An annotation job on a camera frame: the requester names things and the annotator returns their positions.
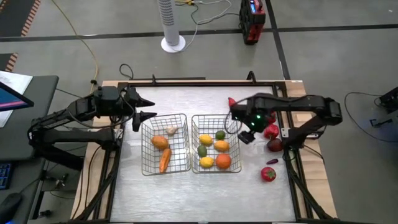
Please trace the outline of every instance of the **gray floor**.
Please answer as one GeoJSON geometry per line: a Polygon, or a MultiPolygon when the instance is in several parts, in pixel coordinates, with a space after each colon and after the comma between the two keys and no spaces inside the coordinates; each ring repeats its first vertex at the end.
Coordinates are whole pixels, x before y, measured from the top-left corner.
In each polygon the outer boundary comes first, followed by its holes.
{"type": "MultiPolygon", "coordinates": [[[[156,0],[58,1],[80,34],[158,32],[162,30],[156,0]]],[[[240,1],[232,0],[231,12],[240,1]]],[[[353,26],[398,23],[397,1],[272,0],[279,27],[353,26]]],[[[197,18],[220,12],[225,3],[201,7],[197,18]]],[[[178,8],[181,30],[194,30],[193,8],[178,8]]],[[[236,16],[224,17],[201,29],[236,28],[236,16]]],[[[28,36],[72,35],[66,20],[50,0],[43,0],[28,36]]],[[[343,104],[350,91],[383,94],[398,85],[398,30],[292,32],[280,34],[292,79],[304,80],[307,93],[329,96],[343,104]]],[[[245,46],[240,34],[198,35],[184,53],[169,55],[160,49],[160,37],[89,40],[99,62],[101,80],[123,79],[118,68],[129,63],[136,78],[207,77],[240,79],[253,70],[258,79],[283,79],[273,35],[263,34],[254,46],[245,46]]],[[[0,43],[0,53],[19,54],[14,72],[58,75],[58,87],[85,95],[90,90],[94,63],[78,40],[0,43]]],[[[396,126],[374,130],[368,119],[383,114],[372,97],[350,96],[348,107],[366,130],[384,139],[397,139],[396,126]]],[[[57,92],[51,111],[64,108],[72,96],[57,92]]],[[[321,138],[326,171],[338,216],[343,220],[396,223],[398,207],[398,148],[363,134],[343,112],[345,120],[328,127],[321,138]]],[[[61,175],[65,170],[57,171],[61,175]]],[[[64,221],[71,200],[46,194],[42,209],[64,221]]]]}

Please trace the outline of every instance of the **wire basket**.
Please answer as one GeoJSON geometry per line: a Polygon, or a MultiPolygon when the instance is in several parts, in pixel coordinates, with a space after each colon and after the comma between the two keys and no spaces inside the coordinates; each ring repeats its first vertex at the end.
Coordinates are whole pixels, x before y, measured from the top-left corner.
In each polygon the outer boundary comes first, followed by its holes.
{"type": "Polygon", "coordinates": [[[170,174],[185,172],[191,169],[189,135],[187,116],[185,114],[171,114],[156,116],[142,124],[141,167],[143,175],[170,174]],[[176,127],[174,135],[166,133],[166,127],[176,127]],[[165,173],[159,172],[159,162],[162,151],[155,148],[151,139],[163,136],[169,141],[172,155],[165,173]]]}
{"type": "Polygon", "coordinates": [[[237,134],[228,134],[226,132],[226,136],[224,141],[227,141],[229,144],[229,150],[226,152],[219,152],[214,148],[214,143],[216,141],[216,132],[217,131],[225,131],[224,123],[226,123],[226,127],[229,132],[235,133],[238,131],[240,124],[237,121],[233,121],[231,116],[228,115],[228,119],[226,114],[222,115],[195,115],[192,117],[192,164],[194,173],[238,173],[242,170],[241,165],[241,156],[240,156],[240,148],[239,148],[239,140],[237,134]],[[215,163],[210,168],[202,168],[200,165],[201,157],[198,155],[197,149],[201,144],[200,136],[202,134],[208,134],[213,138],[213,144],[211,146],[206,146],[207,148],[207,156],[211,157],[216,161],[216,158],[219,154],[229,154],[232,158],[231,166],[228,169],[221,170],[219,169],[215,163]]]}

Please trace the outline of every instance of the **yellow cable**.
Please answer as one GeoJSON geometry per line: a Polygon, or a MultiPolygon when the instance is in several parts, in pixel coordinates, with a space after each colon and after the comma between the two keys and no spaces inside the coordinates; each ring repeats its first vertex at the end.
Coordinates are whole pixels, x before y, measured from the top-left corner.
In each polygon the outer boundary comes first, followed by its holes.
{"type": "MultiPolygon", "coordinates": [[[[90,51],[91,55],[93,56],[93,59],[94,59],[94,62],[95,62],[95,75],[94,75],[94,80],[97,80],[97,76],[98,76],[98,61],[97,61],[97,59],[96,59],[96,57],[95,57],[95,55],[94,55],[94,52],[90,49],[90,47],[86,44],[86,42],[85,42],[82,38],[79,37],[79,35],[77,34],[77,32],[76,32],[74,26],[72,25],[72,23],[71,23],[70,20],[68,19],[67,15],[65,15],[65,13],[62,11],[62,9],[58,6],[58,4],[55,3],[54,0],[51,0],[51,1],[52,1],[52,2],[55,4],[55,6],[59,9],[59,11],[62,13],[62,15],[64,16],[64,18],[68,21],[68,23],[69,23],[70,27],[72,28],[73,32],[75,33],[77,39],[79,39],[80,41],[83,42],[83,44],[87,47],[87,49],[90,51]]],[[[94,84],[92,83],[92,84],[91,84],[90,93],[93,92],[93,88],[94,88],[94,84]]]]}

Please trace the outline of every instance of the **keyboard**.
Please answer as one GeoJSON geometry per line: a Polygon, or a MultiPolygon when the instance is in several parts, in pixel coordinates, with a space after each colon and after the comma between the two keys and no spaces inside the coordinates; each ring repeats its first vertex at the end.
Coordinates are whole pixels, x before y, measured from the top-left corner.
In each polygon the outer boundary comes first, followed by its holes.
{"type": "Polygon", "coordinates": [[[6,190],[10,186],[11,163],[0,162],[0,190],[6,190]]]}

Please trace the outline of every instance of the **monitor screen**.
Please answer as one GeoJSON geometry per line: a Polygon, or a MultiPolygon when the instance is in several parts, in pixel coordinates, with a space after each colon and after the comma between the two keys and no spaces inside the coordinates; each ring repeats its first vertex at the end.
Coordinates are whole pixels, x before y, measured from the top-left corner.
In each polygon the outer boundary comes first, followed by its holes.
{"type": "Polygon", "coordinates": [[[0,111],[15,110],[34,106],[28,98],[0,82],[0,111]]]}
{"type": "Polygon", "coordinates": [[[27,103],[20,98],[0,88],[0,109],[10,109],[20,106],[27,106],[27,103]]]}

